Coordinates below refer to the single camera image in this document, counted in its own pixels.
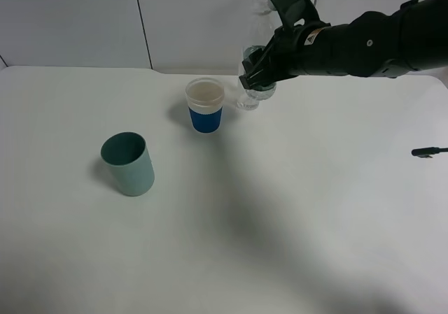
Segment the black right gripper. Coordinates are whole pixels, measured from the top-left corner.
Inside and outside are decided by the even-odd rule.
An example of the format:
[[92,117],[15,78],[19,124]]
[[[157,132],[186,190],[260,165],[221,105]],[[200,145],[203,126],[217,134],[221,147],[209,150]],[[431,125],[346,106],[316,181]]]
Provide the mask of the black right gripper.
[[325,22],[306,22],[292,29],[277,29],[267,45],[251,45],[243,51],[243,74],[239,80],[246,90],[264,91],[276,82],[295,77],[299,55],[314,30],[329,27]]

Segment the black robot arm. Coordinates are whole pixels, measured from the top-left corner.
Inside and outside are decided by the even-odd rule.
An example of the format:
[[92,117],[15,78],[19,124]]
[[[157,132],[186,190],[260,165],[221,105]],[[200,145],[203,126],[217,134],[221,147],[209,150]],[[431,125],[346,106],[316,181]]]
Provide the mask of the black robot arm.
[[424,0],[392,15],[368,11],[337,26],[280,27],[242,64],[239,79],[247,90],[305,75],[397,78],[444,67],[447,0]]

